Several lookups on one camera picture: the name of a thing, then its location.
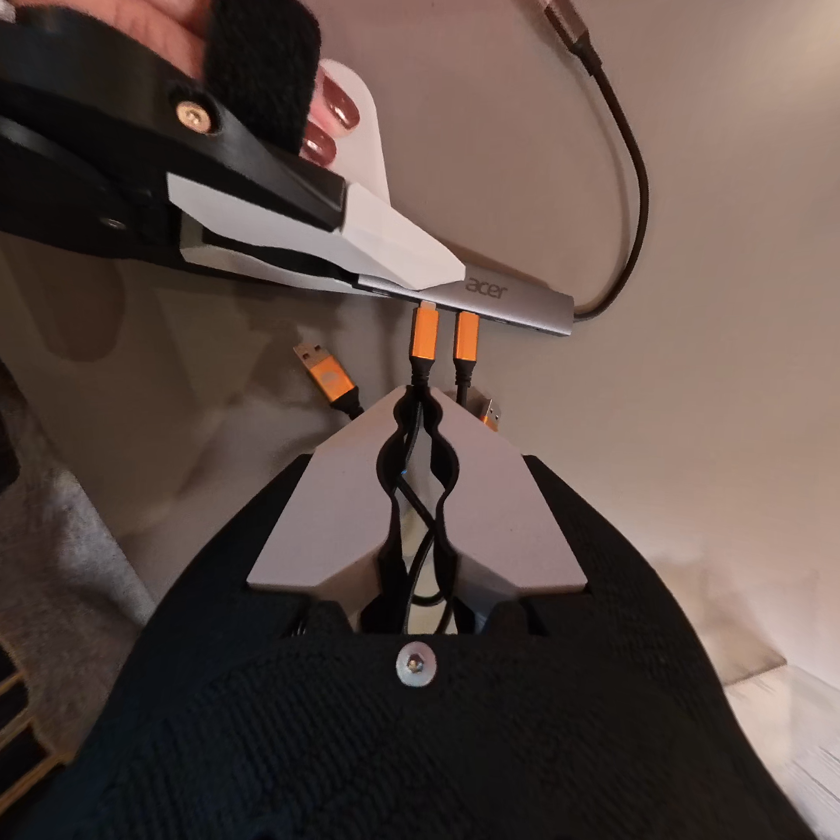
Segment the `orange-plug cable blue tie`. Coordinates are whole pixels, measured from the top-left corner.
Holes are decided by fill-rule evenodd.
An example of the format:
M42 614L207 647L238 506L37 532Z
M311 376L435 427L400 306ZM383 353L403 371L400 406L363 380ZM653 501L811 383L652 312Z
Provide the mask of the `orange-plug cable blue tie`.
M438 311L436 305L432 302L422 301L414 310L411 339L409 341L409 362L412 369L411 387L419 395L422 395L424 389L427 388L429 374L436 359L438 321ZM315 343L298 343L293 346L292 350L333 410L341 412L351 420L364 413L358 386L330 351ZM451 603L452 596L445 593L442 584L438 585L438 591L435 595L420 596L416 594L419 575L436 540L436 520L404 477L406 468L410 465L423 418L424 408L418 402L413 418L409 423L408 431L402 441L402 453L398 461L400 473L393 482L393 492L402 495L409 507L415 511L427 528L407 574L408 591L402 600L402 630L407 631L408 621L414 606L429 608L443 603L444 611L434 632L444 634L454 613L454 607Z

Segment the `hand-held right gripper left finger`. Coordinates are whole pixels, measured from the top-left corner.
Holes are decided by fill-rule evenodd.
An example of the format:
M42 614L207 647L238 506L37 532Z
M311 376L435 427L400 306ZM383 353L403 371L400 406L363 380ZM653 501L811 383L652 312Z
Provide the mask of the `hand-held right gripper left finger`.
M393 481L395 388L316 447L248 574L250 590L336 602L368 632L401 632L407 597Z

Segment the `person's left hand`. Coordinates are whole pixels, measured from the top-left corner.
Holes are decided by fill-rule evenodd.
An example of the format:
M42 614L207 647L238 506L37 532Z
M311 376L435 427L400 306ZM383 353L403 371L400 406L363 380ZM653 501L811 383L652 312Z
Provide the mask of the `person's left hand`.
M301 2L69 2L202 82L250 132L328 167L361 115Z

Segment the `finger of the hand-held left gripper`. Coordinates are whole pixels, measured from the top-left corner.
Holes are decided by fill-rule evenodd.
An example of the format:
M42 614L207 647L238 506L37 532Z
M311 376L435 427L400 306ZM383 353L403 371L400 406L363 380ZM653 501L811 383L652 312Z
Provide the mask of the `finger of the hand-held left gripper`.
M215 234L192 217L182 217L181 254L192 266L247 280L305 291L383 298L359 288L357 275L333 263L287 248L249 245Z
M342 221L328 232L180 175L167 175L171 203L213 234L241 245L294 250L408 290L466 279L466 266L434 237L363 185L345 186Z

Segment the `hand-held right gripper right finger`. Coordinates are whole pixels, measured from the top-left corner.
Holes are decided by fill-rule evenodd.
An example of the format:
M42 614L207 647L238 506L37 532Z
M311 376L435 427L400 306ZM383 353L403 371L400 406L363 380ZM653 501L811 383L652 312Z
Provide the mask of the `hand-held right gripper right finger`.
M479 632L503 602L583 592L586 575L519 451L435 387L427 434L458 627Z

